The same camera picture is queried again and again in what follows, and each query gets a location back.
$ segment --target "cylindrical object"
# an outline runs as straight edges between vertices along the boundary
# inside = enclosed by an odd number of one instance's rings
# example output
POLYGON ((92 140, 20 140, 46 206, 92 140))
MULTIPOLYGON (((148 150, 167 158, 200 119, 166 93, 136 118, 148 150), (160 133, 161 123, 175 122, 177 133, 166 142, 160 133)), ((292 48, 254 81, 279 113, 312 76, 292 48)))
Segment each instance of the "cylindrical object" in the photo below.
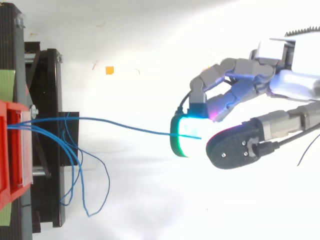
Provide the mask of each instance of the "cylindrical object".
POLYGON ((24 62, 26 64, 32 64, 34 62, 35 57, 36 57, 35 53, 27 53, 24 55, 24 62))
POLYGON ((33 177, 39 177, 39 176, 45 176, 45 170, 42 166, 34 166, 32 168, 32 176, 33 177))

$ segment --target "blue wire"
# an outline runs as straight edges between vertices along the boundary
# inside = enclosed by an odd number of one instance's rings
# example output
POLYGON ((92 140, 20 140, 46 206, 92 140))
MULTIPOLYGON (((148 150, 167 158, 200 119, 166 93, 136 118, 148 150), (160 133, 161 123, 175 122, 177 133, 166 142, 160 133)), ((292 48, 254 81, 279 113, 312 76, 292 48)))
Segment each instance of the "blue wire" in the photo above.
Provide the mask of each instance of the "blue wire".
POLYGON ((104 198, 104 201, 103 201, 101 207, 99 208, 99 210, 98 210, 97 212, 92 213, 92 214, 90 215, 90 217, 93 216, 93 215, 96 215, 96 214, 100 213, 101 210, 102 210, 102 208, 105 206, 106 201, 107 201, 107 198, 108 198, 108 195, 109 195, 109 192, 110 192, 110 176, 109 176, 109 173, 108 173, 108 170, 107 170, 107 166, 106 166, 106 164, 105 164, 100 158, 98 158, 97 156, 94 156, 94 155, 92 155, 91 153, 89 153, 89 152, 87 152, 87 151, 85 151, 85 150, 83 150, 83 149, 80 149, 78 146, 75 146, 75 147, 74 147, 74 146, 72 146, 70 143, 66 142, 66 139, 65 139, 65 135, 64 135, 64 134, 63 134, 63 140, 64 140, 65 143, 66 143, 67 145, 69 145, 70 147, 76 148, 76 149, 78 149, 80 152, 83 152, 83 153, 85 153, 85 154, 87 154, 87 155, 89 155, 89 156, 91 156, 91 157, 99 160, 99 161, 103 164, 103 166, 104 166, 106 175, 107 175, 107 177, 108 177, 108 182, 109 182, 109 184, 108 184, 108 190, 107 190, 106 196, 105 196, 105 198, 104 198))
MULTIPOLYGON (((91 216, 96 215, 96 214, 98 214, 98 213, 102 210, 102 208, 105 206, 106 201, 107 201, 107 198, 108 198, 108 195, 109 195, 109 192, 110 192, 110 176, 109 176, 109 173, 108 173, 108 170, 107 170, 107 166, 106 166, 106 164, 105 164, 100 158, 98 158, 97 156, 94 156, 94 155, 92 155, 91 153, 86 152, 85 150, 82 150, 80 147, 78 147, 78 146, 76 145, 76 143, 74 142, 74 140, 73 140, 73 138, 72 138, 72 136, 71 136, 71 134, 70 134, 70 132, 69 132, 69 128, 68 128, 68 125, 67 125, 67 121, 64 121, 64 125, 65 125, 66 132, 67 132, 67 134, 68 134, 68 136, 69 136, 69 138, 70 138, 70 140, 71 140, 71 142, 72 142, 73 145, 71 145, 70 143, 68 143, 68 142, 66 141, 65 131, 63 131, 63 134, 62 134, 63 141, 64 141, 68 146, 70 146, 71 148, 74 148, 74 149, 79 150, 79 151, 81 152, 81 155, 82 155, 82 160, 83 160, 83 154, 85 153, 85 154, 87 154, 87 155, 89 155, 89 156, 97 159, 98 161, 100 161, 100 162, 103 164, 104 169, 105 169, 105 172, 106 172, 106 175, 107 175, 107 177, 108 177, 108 190, 107 190, 106 196, 105 196, 105 198, 104 198, 104 201, 103 201, 101 207, 99 208, 99 210, 98 210, 97 212, 91 214, 91 216)), ((79 173, 78 173, 78 176, 77 176, 74 184, 76 184, 76 182, 77 182, 77 180, 78 180, 78 177, 79 177, 79 173)))
MULTIPOLYGON (((70 155, 70 153, 73 155, 74 158, 77 158, 77 156, 74 154, 74 152, 72 151, 72 149, 70 149, 70 147, 68 147, 60 138, 58 138, 56 135, 52 134, 49 131, 44 130, 43 128, 40 128, 38 126, 34 126, 34 125, 8 125, 7 129, 13 129, 13 130, 28 130, 28 131, 32 131, 32 132, 36 132, 36 133, 40 133, 42 135, 45 135, 48 138, 51 138, 52 140, 56 141, 65 151, 65 153, 67 154, 70 163, 71 163, 71 167, 72 167, 72 185, 70 188, 70 192, 71 192, 71 197, 69 199, 69 202, 66 205, 69 205, 71 203, 71 200, 73 199, 74 196, 74 180, 75 180, 75 174, 74 174, 74 161, 70 155)), ((62 202, 62 200, 64 198, 66 198, 67 195, 64 195, 61 199, 60 202, 62 202)))
POLYGON ((98 121, 98 122, 104 122, 104 123, 108 123, 108 124, 113 124, 122 128, 126 128, 126 129, 131 129, 131 130, 135 130, 135 131, 139 131, 139 132, 144 132, 144 133, 148 133, 148 134, 155 134, 155 135, 162 135, 162 136, 172 136, 172 137, 184 137, 184 138, 190 138, 190 139, 201 139, 201 137, 198 136, 190 136, 190 135, 180 135, 180 134, 176 134, 176 133, 165 133, 165 132, 158 132, 158 131, 150 131, 150 130, 146 130, 143 128, 138 128, 138 127, 133 127, 133 126, 128 126, 128 125, 124 125, 115 121, 110 121, 107 119, 101 119, 101 118, 95 118, 95 117, 75 117, 75 116, 71 116, 71 117, 49 117, 49 118, 40 118, 40 119, 35 119, 35 120, 31 120, 31 121, 25 121, 25 122, 21 122, 18 123, 17 125, 23 125, 23 124, 29 124, 29 123, 41 123, 41 122, 50 122, 50 121, 72 121, 72 120, 92 120, 92 121, 98 121))
MULTIPOLYGON (((47 136, 47 137, 48 137, 48 135, 57 137, 57 136, 54 135, 53 133, 51 133, 51 132, 49 132, 49 131, 46 131, 45 129, 43 129, 43 128, 41 128, 41 127, 38 127, 38 126, 35 126, 35 125, 24 124, 24 126, 26 126, 26 127, 31 127, 31 128, 33 128, 33 129, 37 129, 37 130, 40 130, 40 131, 44 131, 44 132, 46 132, 46 134, 44 134, 44 135, 47 136)), ((73 196, 74 186, 76 185, 76 183, 77 183, 77 181, 78 181, 78 179, 79 179, 79 176, 80 176, 80 170, 79 170, 79 171, 78 171, 78 175, 77 175, 77 177, 76 177, 76 179, 75 179, 74 161, 72 160, 72 158, 71 158, 71 159, 69 158, 69 160, 70 160, 70 162, 72 162, 72 163, 71 163, 71 167, 72 167, 72 170, 71 170, 71 171, 72 171, 72 185, 71 185, 69 191, 60 199, 61 205, 65 206, 65 207, 67 207, 67 206, 69 206, 69 205, 71 204, 72 198, 69 200, 68 203, 63 203, 63 200, 64 200, 70 193, 71 193, 71 196, 73 196)))
MULTIPOLYGON (((81 163, 80 163, 80 164, 81 164, 81 166, 82 166, 82 164, 83 164, 83 162, 84 162, 84 153, 83 153, 83 151, 82 151, 81 149, 78 148, 78 146, 76 145, 76 143, 75 143, 74 140, 72 139, 71 134, 70 134, 69 129, 68 129, 68 126, 67 126, 67 121, 64 121, 64 124, 65 124, 65 129, 66 129, 66 131, 67 131, 67 133, 68 133, 68 136, 69 136, 69 138, 71 139, 71 142, 72 142, 73 145, 69 144, 69 143, 66 141, 65 131, 63 131, 62 134, 61 134, 61 135, 62 135, 62 138, 63 138, 63 141, 64 141, 69 147, 74 148, 74 149, 77 149, 77 150, 79 150, 79 151, 81 152, 81 163)), ((77 183, 77 181, 78 181, 78 179, 79 179, 79 176, 80 176, 80 168, 79 168, 78 175, 76 176, 76 179, 75 179, 73 185, 76 185, 76 183, 77 183)), ((67 196, 71 191, 72 191, 72 189, 70 188, 69 191, 68 191, 64 196, 67 196)))
MULTIPOLYGON (((79 165, 79 170, 80 170, 80 176, 81 176, 81 185, 82 185, 82 204, 83 204, 83 208, 86 212, 86 215, 88 217, 91 217, 97 213, 93 213, 93 214, 89 214, 89 211, 86 207, 86 200, 85 200, 85 183, 84 183, 84 175, 83 175, 83 171, 82 171, 82 166, 80 165, 80 162, 79 162, 79 159, 77 158, 77 156, 75 155, 74 151, 72 151, 72 149, 66 144, 64 143, 60 138, 58 138, 57 136, 55 136, 54 134, 42 129, 42 130, 39 130, 39 129, 34 129, 32 128, 32 126, 30 125, 25 125, 25 124, 16 124, 16 125, 8 125, 7 126, 7 129, 14 129, 14 130, 27 130, 27 131, 32 131, 32 132, 36 132, 36 133, 40 133, 40 134, 43 134, 53 140, 55 140, 65 151, 66 151, 66 154, 68 155, 68 157, 71 155, 73 155, 74 159, 76 160, 76 162, 78 163, 79 165)), ((70 156, 70 163, 71 165, 73 165, 73 161, 72 161, 72 158, 70 156)))

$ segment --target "orange speck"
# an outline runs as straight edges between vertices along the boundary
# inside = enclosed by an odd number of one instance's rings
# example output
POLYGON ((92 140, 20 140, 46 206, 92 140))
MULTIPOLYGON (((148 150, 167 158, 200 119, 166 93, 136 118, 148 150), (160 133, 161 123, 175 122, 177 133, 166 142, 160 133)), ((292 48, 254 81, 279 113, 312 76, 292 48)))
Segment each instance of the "orange speck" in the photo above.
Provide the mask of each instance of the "orange speck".
POLYGON ((105 73, 107 75, 112 75, 115 72, 115 68, 113 66, 106 66, 105 67, 105 73))

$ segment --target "cable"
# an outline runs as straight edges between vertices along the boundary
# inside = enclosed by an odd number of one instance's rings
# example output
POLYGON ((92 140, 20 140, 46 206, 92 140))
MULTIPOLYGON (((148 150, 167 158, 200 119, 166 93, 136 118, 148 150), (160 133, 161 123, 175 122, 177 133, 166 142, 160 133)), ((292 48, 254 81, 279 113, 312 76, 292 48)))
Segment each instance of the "cable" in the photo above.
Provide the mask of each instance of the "cable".
MULTIPOLYGON (((58 138, 57 136, 55 136, 54 134, 42 129, 35 129, 33 128, 34 126, 30 126, 30 125, 25 125, 25 124, 16 124, 16 125, 8 125, 7 129, 14 129, 14 130, 27 130, 27 131, 32 131, 32 132, 36 132, 36 133, 40 133, 43 134, 53 140, 55 140, 64 150, 66 151, 67 155, 70 156, 70 154, 74 157, 74 159, 76 160, 76 162, 79 165, 79 171, 80 171, 80 177, 81 177, 81 186, 82 186, 82 204, 83 204, 83 208, 86 212, 86 215, 88 217, 91 217, 93 215, 96 215, 98 212, 94 212, 92 214, 89 214, 89 211, 87 209, 86 206, 86 199, 85 199, 85 182, 84 182, 84 174, 83 174, 83 170, 82 170, 82 166, 79 162, 79 159, 77 158, 76 154, 74 153, 74 151, 72 151, 72 149, 66 144, 64 143, 60 138, 58 138)), ((72 166, 74 166, 74 163, 72 161, 72 157, 70 156, 70 163, 72 166)))
MULTIPOLYGON (((94 155, 92 155, 91 153, 86 152, 86 151, 84 151, 83 149, 81 149, 80 147, 78 147, 78 146, 76 145, 75 141, 73 140, 70 132, 69 132, 69 128, 68 128, 68 125, 67 125, 67 121, 64 121, 64 125, 65 125, 65 130, 66 130, 66 132, 67 132, 67 134, 68 134, 68 137, 69 137, 69 139, 71 140, 71 143, 72 143, 72 144, 70 144, 70 143, 67 142, 66 137, 65 137, 65 131, 63 131, 63 133, 62 133, 63 141, 64 141, 68 146, 70 146, 71 148, 77 149, 77 150, 79 150, 79 151, 81 152, 81 157, 82 157, 82 159, 81 159, 81 166, 82 166, 82 164, 83 164, 84 153, 85 153, 85 154, 87 154, 87 155, 89 155, 89 156, 97 159, 98 161, 100 161, 100 162, 103 164, 104 169, 105 169, 105 172, 106 172, 106 175, 107 175, 107 177, 108 177, 108 190, 107 190, 106 196, 105 196, 104 201, 103 201, 101 207, 99 208, 99 210, 98 210, 97 212, 92 213, 92 214, 90 215, 90 216, 94 216, 94 215, 96 215, 96 214, 98 214, 98 213, 101 212, 101 210, 102 210, 102 208, 105 206, 106 201, 107 201, 107 198, 108 198, 108 196, 109 196, 110 184, 111 184, 111 183, 110 183, 110 176, 109 176, 109 173, 108 173, 108 170, 107 170, 107 166, 106 166, 106 164, 105 164, 100 158, 98 158, 97 156, 94 156, 94 155)), ((79 178, 79 174, 80 174, 80 171, 78 172, 78 176, 76 177, 74 184, 77 183, 78 178, 79 178)))
POLYGON ((188 92, 188 94, 184 96, 184 98, 182 99, 182 101, 181 101, 181 103, 179 105, 179 108, 183 107, 183 105, 186 102, 186 100, 188 99, 189 95, 190 95, 190 92, 188 92))
POLYGON ((300 158, 300 161, 299 161, 299 163, 298 163, 297 166, 300 165, 300 163, 302 162, 302 159, 304 159, 304 157, 305 157, 307 151, 309 150, 309 148, 311 147, 311 145, 312 145, 319 137, 320 137, 320 134, 319 134, 318 136, 316 136, 316 138, 309 144, 309 146, 306 148, 306 150, 305 150, 304 153, 302 154, 302 157, 300 158))
POLYGON ((131 129, 139 132, 144 132, 148 134, 155 134, 155 135, 162 135, 162 136, 172 136, 172 137, 185 137, 185 138, 191 138, 191 139, 201 139, 201 137, 198 136, 190 136, 190 135, 183 135, 183 134, 176 134, 176 133, 165 133, 165 132, 158 132, 158 131, 151 131, 146 130, 143 128, 133 127, 124 125, 115 121, 110 121, 107 119, 101 119, 101 118, 95 118, 95 117, 49 117, 49 118, 40 118, 40 119, 34 119, 30 121, 25 121, 18 123, 17 125, 24 125, 24 124, 30 124, 30 123, 42 123, 42 122, 51 122, 51 121, 72 121, 72 120, 91 120, 91 121, 98 121, 98 122, 104 122, 108 124, 113 124, 122 128, 131 129))
MULTIPOLYGON (((78 146, 76 145, 76 143, 75 143, 74 140, 72 139, 71 134, 70 134, 70 132, 69 132, 68 125, 67 125, 67 121, 64 121, 64 125, 65 125, 65 129, 66 129, 66 131, 67 131, 67 134, 68 134, 68 136, 69 136, 69 139, 71 140, 71 142, 72 142, 73 145, 69 144, 69 143, 66 141, 65 131, 62 131, 62 132, 61 132, 63 141, 64 141, 69 147, 74 148, 74 149, 77 149, 77 150, 79 150, 79 151, 81 152, 81 162, 80 162, 80 164, 81 164, 81 166, 82 166, 82 164, 83 164, 83 162, 84 162, 84 153, 83 153, 83 151, 82 151, 81 149, 78 148, 78 146)), ((75 179, 73 185, 76 185, 76 183, 78 182, 79 176, 80 176, 80 169, 79 169, 79 171, 78 171, 78 174, 77 174, 77 176, 76 176, 76 179, 75 179)), ((71 188, 70 188, 69 191, 65 194, 65 196, 67 196, 70 192, 71 192, 71 188)), ((63 202, 61 202, 61 205, 63 205, 63 206, 68 206, 68 204, 64 204, 63 202)))
MULTIPOLYGON (((280 148, 281 146, 285 145, 285 144, 288 144, 288 143, 291 143, 292 141, 294 140, 297 140, 301 137, 304 137, 305 135, 317 130, 320 128, 320 123, 310 127, 309 129, 307 130, 304 130, 294 136, 291 136, 285 140, 282 140, 282 141, 275 141, 275 142, 272 142, 272 141, 266 141, 266 142, 263 142, 263 143, 258 143, 258 144, 253 144, 252 145, 252 149, 254 151, 254 153, 259 156, 259 157, 262 157, 262 156, 266 156, 266 155, 269 155, 271 153, 273 153, 276 149, 280 148)), ((317 136, 313 141, 312 143, 309 145, 309 147, 306 149, 306 151, 304 152, 304 154, 302 155, 301 159, 300 159, 300 162, 298 163, 298 166, 299 164, 301 163, 303 157, 305 156, 306 152, 308 151, 308 149, 310 148, 310 146, 315 142, 315 140, 318 138, 319 136, 317 136)))
POLYGON ((292 137, 289 137, 289 138, 287 138, 287 139, 285 139, 283 141, 280 141, 277 144, 278 144, 279 147, 281 147, 281 146, 283 146, 285 144, 288 144, 288 143, 290 143, 290 142, 292 142, 292 141, 294 141, 296 139, 304 137, 305 135, 307 135, 307 134, 309 134, 309 133, 311 133, 311 132, 313 132, 313 131, 315 131, 315 130, 317 130, 319 128, 320 128, 320 123, 308 128, 307 130, 304 130, 304 131, 302 131, 302 132, 300 132, 300 133, 298 133, 298 134, 296 134, 296 135, 294 135, 292 137))
MULTIPOLYGON (((233 84, 235 84, 235 83, 237 82, 237 80, 235 80, 235 79, 232 78, 232 77, 230 77, 229 79, 230 79, 230 81, 229 81, 229 80, 224 80, 224 82, 225 82, 226 84, 229 84, 230 86, 232 86, 233 84)), ((188 92, 188 94, 184 96, 184 98, 182 99, 182 101, 181 101, 181 103, 180 103, 180 105, 179 105, 179 107, 178 107, 178 111, 179 111, 180 109, 182 110, 182 107, 183 107, 184 103, 186 102, 186 100, 188 99, 189 95, 190 95, 190 92, 188 92)))
POLYGON ((109 176, 109 173, 108 173, 108 170, 107 170, 107 166, 106 166, 106 164, 105 164, 100 158, 98 158, 97 156, 94 156, 94 155, 92 155, 91 153, 89 153, 89 152, 87 152, 87 151, 85 151, 85 150, 83 150, 83 149, 80 149, 78 146, 72 146, 72 145, 69 144, 68 142, 65 142, 65 143, 66 143, 67 145, 73 147, 73 148, 78 149, 80 152, 83 152, 83 153, 85 153, 85 154, 87 154, 87 155, 89 155, 89 156, 91 156, 91 157, 99 160, 99 161, 103 164, 103 166, 104 166, 106 175, 107 175, 107 177, 108 177, 108 190, 107 190, 106 196, 105 196, 104 201, 103 201, 101 207, 99 208, 99 210, 96 211, 95 213, 92 213, 90 216, 96 215, 96 214, 100 213, 100 211, 102 210, 102 208, 105 206, 106 201, 107 201, 107 198, 108 198, 108 195, 109 195, 109 192, 110 192, 110 176, 109 176))
POLYGON ((70 160, 70 164, 71 164, 71 168, 72 168, 72 185, 70 188, 70 192, 71 192, 71 196, 70 199, 67 203, 67 205, 69 205, 73 199, 74 196, 74 180, 75 180, 75 175, 74 175, 74 161, 70 155, 70 153, 73 155, 73 157, 77 160, 77 156, 74 154, 74 152, 71 150, 71 148, 69 146, 67 146, 60 138, 58 138, 56 135, 52 134, 49 131, 46 131, 38 126, 34 126, 34 125, 27 125, 27 124, 23 124, 23 125, 8 125, 7 129, 9 130, 27 130, 27 131, 32 131, 32 132, 36 132, 39 134, 42 134, 48 138, 51 138, 52 140, 56 141, 61 147, 62 149, 65 151, 65 153, 67 154, 69 160, 70 160))

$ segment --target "serrated edge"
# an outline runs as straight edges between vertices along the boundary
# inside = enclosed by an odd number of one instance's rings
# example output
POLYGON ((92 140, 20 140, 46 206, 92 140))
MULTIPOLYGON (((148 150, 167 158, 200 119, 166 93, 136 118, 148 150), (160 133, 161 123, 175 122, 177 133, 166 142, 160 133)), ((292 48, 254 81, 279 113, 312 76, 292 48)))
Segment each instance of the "serrated edge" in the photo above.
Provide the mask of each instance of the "serrated edge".
POLYGON ((308 28, 305 29, 298 29, 298 30, 294 30, 294 31, 287 31, 285 33, 285 37, 290 37, 290 36, 295 36, 295 35, 300 35, 300 34, 307 34, 310 32, 320 32, 320 26, 310 26, 308 28))

